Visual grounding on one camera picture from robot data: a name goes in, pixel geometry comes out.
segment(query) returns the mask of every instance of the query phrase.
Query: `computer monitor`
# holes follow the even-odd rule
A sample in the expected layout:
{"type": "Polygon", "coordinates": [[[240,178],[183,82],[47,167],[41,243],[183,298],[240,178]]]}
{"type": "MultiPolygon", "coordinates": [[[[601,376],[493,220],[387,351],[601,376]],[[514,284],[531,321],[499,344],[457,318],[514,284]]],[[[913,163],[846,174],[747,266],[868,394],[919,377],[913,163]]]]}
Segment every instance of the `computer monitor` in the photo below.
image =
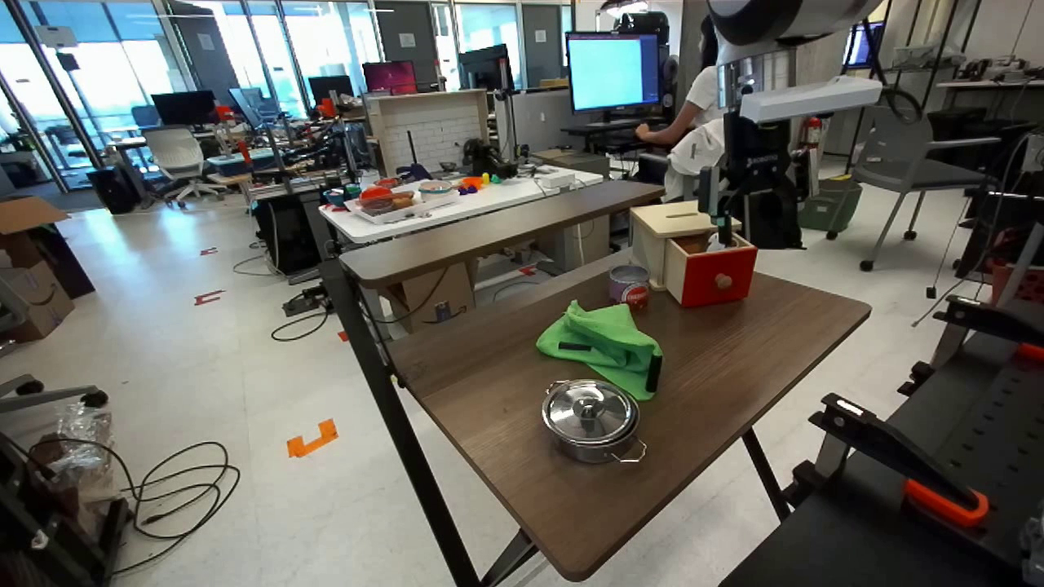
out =
{"type": "Polygon", "coordinates": [[[253,129],[271,129],[282,120],[282,112],[264,96],[261,88],[231,88],[231,102],[253,129]]]}
{"type": "Polygon", "coordinates": [[[313,91],[313,105],[333,96],[335,105],[343,96],[351,93],[351,79],[350,74],[316,74],[316,79],[308,79],[308,88],[313,91]]]}
{"type": "Polygon", "coordinates": [[[198,128],[215,120],[215,91],[152,93],[162,128],[198,128]]]}
{"type": "Polygon", "coordinates": [[[619,112],[660,105],[660,39],[571,33],[567,88],[575,112],[619,112]]]}
{"type": "Polygon", "coordinates": [[[415,93],[418,79],[407,62],[362,62],[368,93],[415,93]]]}
{"type": "Polygon", "coordinates": [[[460,53],[460,88],[512,91],[508,45],[460,53]]]}
{"type": "Polygon", "coordinates": [[[862,24],[851,25],[847,49],[846,49],[846,66],[847,68],[872,68],[875,66],[875,49],[881,53],[885,24],[872,24],[872,39],[868,39],[868,29],[862,24]]]}

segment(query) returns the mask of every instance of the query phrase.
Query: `floor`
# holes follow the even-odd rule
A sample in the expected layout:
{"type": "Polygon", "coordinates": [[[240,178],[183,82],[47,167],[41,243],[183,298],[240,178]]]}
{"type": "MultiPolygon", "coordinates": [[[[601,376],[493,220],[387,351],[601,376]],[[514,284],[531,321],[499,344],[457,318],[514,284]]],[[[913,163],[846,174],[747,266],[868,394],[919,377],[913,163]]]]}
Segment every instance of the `floor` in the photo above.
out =
{"type": "MultiPolygon", "coordinates": [[[[967,198],[929,195],[919,242],[895,233],[876,271],[862,275],[857,257],[892,201],[892,191],[868,188],[837,242],[805,230],[805,250],[759,250],[763,275],[875,305],[875,317],[757,424],[779,480],[818,445],[805,418],[824,391],[892,413],[899,404],[895,387],[941,340],[935,318],[919,321],[929,313],[922,288],[967,198]]],[[[231,502],[198,536],[122,575],[122,587],[451,584],[335,318],[302,341],[271,341],[271,329],[285,321],[282,302],[301,288],[273,278],[261,248],[252,248],[253,224],[240,201],[202,201],[189,213],[158,205],[124,218],[93,208],[75,213],[62,230],[99,294],[78,300],[48,340],[2,355],[0,377],[35,370],[51,387],[85,380],[103,387],[114,407],[114,445],[135,475],[196,441],[221,441],[245,474],[231,502]],[[208,289],[221,289],[220,300],[196,305],[208,289]],[[316,437],[326,418],[340,437],[308,459],[290,459],[288,437],[316,437]]],[[[407,407],[460,536],[475,566],[485,566],[514,526],[439,429],[415,404],[407,407]]],[[[25,444],[51,424],[55,407],[0,421],[25,444]]],[[[747,453],[732,445],[587,584],[718,584],[774,526],[747,453]]],[[[122,565],[161,549],[129,536],[122,565]]],[[[534,557],[508,584],[567,581],[534,557]]]]}

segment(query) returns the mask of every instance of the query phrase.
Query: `green towel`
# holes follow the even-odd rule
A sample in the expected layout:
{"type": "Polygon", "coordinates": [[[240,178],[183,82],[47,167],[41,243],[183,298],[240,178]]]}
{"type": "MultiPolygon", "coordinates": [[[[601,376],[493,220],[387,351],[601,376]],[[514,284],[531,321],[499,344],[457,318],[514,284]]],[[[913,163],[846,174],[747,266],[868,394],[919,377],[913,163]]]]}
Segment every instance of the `green towel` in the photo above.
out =
{"type": "Polygon", "coordinates": [[[647,337],[626,302],[585,308],[567,302],[534,341],[537,351],[585,362],[637,400],[648,400],[660,377],[660,341],[647,337]]]}

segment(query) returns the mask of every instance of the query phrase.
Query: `metal frame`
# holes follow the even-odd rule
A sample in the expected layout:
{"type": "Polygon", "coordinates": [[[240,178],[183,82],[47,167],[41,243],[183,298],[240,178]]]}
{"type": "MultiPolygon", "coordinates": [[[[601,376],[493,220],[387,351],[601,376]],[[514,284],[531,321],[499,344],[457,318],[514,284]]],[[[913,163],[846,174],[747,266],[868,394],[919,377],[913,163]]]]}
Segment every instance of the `metal frame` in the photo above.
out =
{"type": "MultiPolygon", "coordinates": [[[[407,411],[401,407],[399,387],[390,377],[394,365],[390,355],[384,350],[384,337],[378,329],[378,318],[373,317],[365,294],[357,279],[357,275],[340,259],[340,243],[333,228],[326,224],[326,218],[316,213],[321,208],[321,191],[301,195],[309,230],[316,238],[316,250],[321,250],[321,278],[326,288],[326,298],[333,300],[333,313],[340,317],[351,351],[360,358],[360,369],[368,380],[368,391],[381,411],[381,421],[390,434],[390,444],[399,449],[399,459],[418,493],[418,502],[423,509],[423,517],[434,531],[434,541],[451,566],[455,584],[460,587],[475,587],[475,584],[503,584],[512,571],[520,571],[531,554],[537,554],[537,549],[531,545],[531,539],[520,529],[520,536],[505,545],[505,551],[488,565],[488,571],[478,578],[478,571],[472,566],[466,545],[455,526],[451,505],[427,466],[427,455],[422,449],[422,441],[407,421],[407,411]]],[[[745,429],[745,445],[753,459],[753,470],[774,502],[774,512],[779,514],[779,521],[791,514],[791,505],[784,499],[784,490],[774,475],[769,459],[759,449],[759,441],[753,434],[753,427],[745,429]]]]}

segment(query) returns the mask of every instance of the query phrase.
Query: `red box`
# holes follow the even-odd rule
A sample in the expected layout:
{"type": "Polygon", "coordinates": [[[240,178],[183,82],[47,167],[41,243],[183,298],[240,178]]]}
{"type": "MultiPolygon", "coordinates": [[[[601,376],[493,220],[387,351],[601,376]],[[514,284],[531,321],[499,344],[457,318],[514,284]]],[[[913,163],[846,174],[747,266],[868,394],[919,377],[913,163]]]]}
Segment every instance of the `red box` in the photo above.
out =
{"type": "Polygon", "coordinates": [[[705,238],[674,238],[664,250],[664,289],[677,305],[733,302],[750,294],[757,248],[733,238],[732,248],[705,250],[705,238]]]}

